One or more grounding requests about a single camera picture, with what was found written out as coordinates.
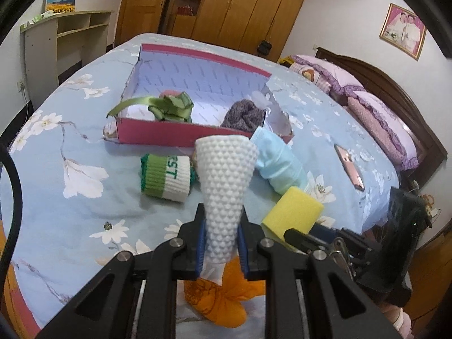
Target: blue gripper pad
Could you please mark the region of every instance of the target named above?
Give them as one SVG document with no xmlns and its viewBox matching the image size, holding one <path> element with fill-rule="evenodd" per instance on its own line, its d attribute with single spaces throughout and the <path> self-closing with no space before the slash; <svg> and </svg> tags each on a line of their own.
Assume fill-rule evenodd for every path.
<svg viewBox="0 0 452 339">
<path fill-rule="evenodd" d="M 249 266 L 248 266 L 248 250 L 246 248 L 245 237 L 243 235 L 242 226 L 239 224 L 237 230 L 237 248 L 239 250 L 240 266 L 242 268 L 243 275 L 245 279 L 248 277 Z"/>
<path fill-rule="evenodd" d="M 199 229 L 199 238 L 196 247 L 196 277 L 199 278 L 201 271 L 203 271 L 204 253 L 206 251 L 206 220 L 203 220 Z"/>
</svg>

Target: metal screw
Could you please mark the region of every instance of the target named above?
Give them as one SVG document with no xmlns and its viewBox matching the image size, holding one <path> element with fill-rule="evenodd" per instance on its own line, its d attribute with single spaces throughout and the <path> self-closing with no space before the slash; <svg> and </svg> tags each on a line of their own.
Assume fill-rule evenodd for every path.
<svg viewBox="0 0 452 339">
<path fill-rule="evenodd" d="M 132 257 L 132 254 L 129 251 L 121 251 L 116 255 L 116 258 L 119 261 L 128 261 Z"/>
<path fill-rule="evenodd" d="M 184 244 L 184 240 L 183 240 L 182 238 L 179 238 L 179 237 L 172 238 L 172 239 L 169 241 L 169 245 L 170 245 L 171 247 L 180 247 L 180 246 L 182 246 L 183 244 Z"/>
<path fill-rule="evenodd" d="M 274 243 L 274 241 L 271 239 L 271 238 L 263 238 L 263 239 L 261 239 L 260 240 L 260 244 L 263 246 L 263 247 L 272 247 L 275 243 Z"/>
<path fill-rule="evenodd" d="M 326 259 L 326 252 L 325 251 L 322 251 L 322 250 L 315 250 L 313 253 L 312 253 L 312 255 L 313 255 L 313 257 L 314 257 L 314 259 L 316 259 L 316 260 L 325 260 Z"/>
</svg>

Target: black cable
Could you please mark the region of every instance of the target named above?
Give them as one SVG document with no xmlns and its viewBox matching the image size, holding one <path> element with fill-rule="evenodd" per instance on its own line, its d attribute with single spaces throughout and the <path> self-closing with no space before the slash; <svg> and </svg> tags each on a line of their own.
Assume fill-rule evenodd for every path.
<svg viewBox="0 0 452 339">
<path fill-rule="evenodd" d="M 19 174 L 16 166 L 11 158 L 8 150 L 0 143 L 0 164 L 3 164 L 5 171 L 8 173 L 13 189 L 13 219 L 11 229 L 6 240 L 5 248 L 0 259 L 0 289 L 5 289 L 6 275 L 10 267 L 13 257 L 14 248 L 16 247 L 17 238 L 19 237 L 20 225 L 22 224 L 22 188 L 20 186 Z M 17 339 L 17 335 L 9 326 L 5 318 L 0 314 L 0 338 Z"/>
</svg>

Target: green and white sock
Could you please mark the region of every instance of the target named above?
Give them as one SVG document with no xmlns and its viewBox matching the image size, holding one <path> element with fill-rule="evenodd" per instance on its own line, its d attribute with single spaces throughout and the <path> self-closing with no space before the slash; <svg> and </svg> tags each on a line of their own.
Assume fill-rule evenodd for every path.
<svg viewBox="0 0 452 339">
<path fill-rule="evenodd" d="M 190 158 L 146 154 L 141 158 L 141 190 L 146 195 L 184 202 L 190 192 Z"/>
</svg>

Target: wooden desk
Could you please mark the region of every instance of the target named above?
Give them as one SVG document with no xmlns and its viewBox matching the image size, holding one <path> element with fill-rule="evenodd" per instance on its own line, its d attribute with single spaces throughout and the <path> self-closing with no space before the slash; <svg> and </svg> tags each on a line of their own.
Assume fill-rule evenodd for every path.
<svg viewBox="0 0 452 339">
<path fill-rule="evenodd" d="M 25 35 L 27 89 L 34 109 L 58 88 L 61 73 L 106 53 L 111 12 L 55 14 L 20 30 Z"/>
</svg>

